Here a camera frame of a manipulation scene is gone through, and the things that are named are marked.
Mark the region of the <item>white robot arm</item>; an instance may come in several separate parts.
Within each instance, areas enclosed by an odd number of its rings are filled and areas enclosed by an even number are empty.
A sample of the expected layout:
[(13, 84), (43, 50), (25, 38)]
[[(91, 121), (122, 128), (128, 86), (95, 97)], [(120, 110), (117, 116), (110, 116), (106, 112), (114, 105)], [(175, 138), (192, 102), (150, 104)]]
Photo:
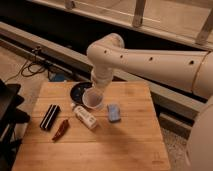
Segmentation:
[(120, 69), (204, 98), (182, 171), (213, 171), (213, 52), (127, 49), (123, 38), (111, 33), (91, 43), (86, 54), (93, 65), (91, 80), (99, 89)]

